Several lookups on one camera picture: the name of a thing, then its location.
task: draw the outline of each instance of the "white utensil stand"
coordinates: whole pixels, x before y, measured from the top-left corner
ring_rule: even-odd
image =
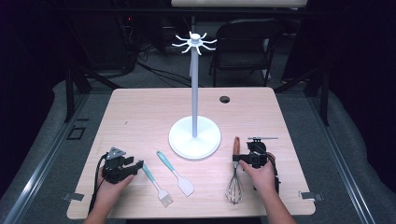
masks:
[[[191,49],[191,96],[192,96],[192,116],[178,120],[169,132],[169,144],[177,155],[188,160],[201,160],[213,154],[219,147],[221,134],[218,125],[211,119],[198,116],[198,55],[201,55],[199,47],[214,50],[206,45],[215,43],[214,41],[203,41],[206,34],[202,37],[190,32],[190,39],[178,39],[186,43],[175,45],[181,47],[189,45],[182,51],[186,53]]]

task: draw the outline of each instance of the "spatula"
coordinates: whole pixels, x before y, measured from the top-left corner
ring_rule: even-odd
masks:
[[[149,171],[148,167],[146,164],[143,164],[142,167],[143,171],[146,173],[148,176],[148,179],[151,180],[151,182],[154,184],[155,188],[158,190],[158,198],[160,199],[161,203],[163,206],[168,206],[173,202],[171,195],[168,193],[168,191],[161,189],[160,186],[157,184],[157,181],[155,181],[154,176],[152,176],[151,172]]]
[[[183,193],[189,197],[194,192],[194,185],[185,177],[182,177],[177,173],[175,168],[172,166],[171,162],[166,159],[166,157],[161,153],[161,151],[157,151],[157,156],[161,159],[161,161],[172,171],[172,173],[177,177],[178,187],[183,191]]]

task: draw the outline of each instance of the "round white base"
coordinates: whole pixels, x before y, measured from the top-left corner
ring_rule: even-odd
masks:
[[[197,137],[192,137],[192,116],[178,120],[169,132],[169,144],[177,155],[200,160],[214,153],[220,144],[218,125],[211,119],[197,117]]]

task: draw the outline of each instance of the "human arm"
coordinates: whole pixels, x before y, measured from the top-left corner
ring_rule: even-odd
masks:
[[[271,224],[296,223],[276,192],[275,173],[271,162],[267,162],[259,169],[249,166],[244,161],[240,161],[239,164],[250,175],[253,186],[259,192],[267,212],[268,222]]]
[[[120,183],[111,184],[102,178],[102,169],[99,170],[97,185],[100,186],[96,195],[93,209],[88,214],[84,224],[106,223],[107,215],[111,208],[117,203],[122,191],[132,182],[133,175],[129,175]]]

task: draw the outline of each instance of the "chair backrest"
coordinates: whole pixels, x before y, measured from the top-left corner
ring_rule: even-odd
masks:
[[[276,19],[242,19],[229,21],[218,29],[216,48],[219,50],[238,49],[262,44],[264,39],[269,39],[269,47],[275,43],[284,32],[283,25]]]

